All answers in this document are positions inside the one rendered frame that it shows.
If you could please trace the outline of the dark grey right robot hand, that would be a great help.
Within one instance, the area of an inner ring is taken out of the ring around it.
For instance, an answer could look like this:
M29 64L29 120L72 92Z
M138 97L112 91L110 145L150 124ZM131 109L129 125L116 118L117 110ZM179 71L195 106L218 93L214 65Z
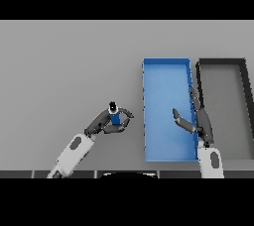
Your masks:
M198 133L198 136L203 140L203 145L206 148L209 148L214 143L211 123L208 114L201 106L193 87L190 88L190 98L195 113L196 125L181 117L176 108L173 109L175 123L190 133Z

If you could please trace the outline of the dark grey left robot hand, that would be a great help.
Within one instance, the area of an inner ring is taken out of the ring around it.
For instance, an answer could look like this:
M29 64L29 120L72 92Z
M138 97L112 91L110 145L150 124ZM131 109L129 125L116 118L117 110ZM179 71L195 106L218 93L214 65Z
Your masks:
M84 129L84 134L87 137L91 137L92 135L99 134L103 131L105 134L111 133L121 133L128 126L130 119L134 117L134 115L125 108L118 107L119 114L123 113L127 116L127 118L121 122L119 125L113 125L109 116L109 108L103 110L99 113L89 124L87 128Z

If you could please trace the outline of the dark grey bin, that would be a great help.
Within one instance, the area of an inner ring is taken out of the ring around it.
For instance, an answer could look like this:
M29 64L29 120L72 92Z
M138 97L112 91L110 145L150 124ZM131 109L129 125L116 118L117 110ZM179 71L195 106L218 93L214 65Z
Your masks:
M246 59L200 58L195 68L214 146L224 160L254 160L254 101Z

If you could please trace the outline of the blue bin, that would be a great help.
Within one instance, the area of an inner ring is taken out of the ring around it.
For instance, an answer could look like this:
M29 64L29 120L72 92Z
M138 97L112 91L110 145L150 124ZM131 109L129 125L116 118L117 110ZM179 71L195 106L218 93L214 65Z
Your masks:
M144 57L143 126L147 163L196 162L197 133L175 123L173 109L195 124L190 88L191 60L188 57Z

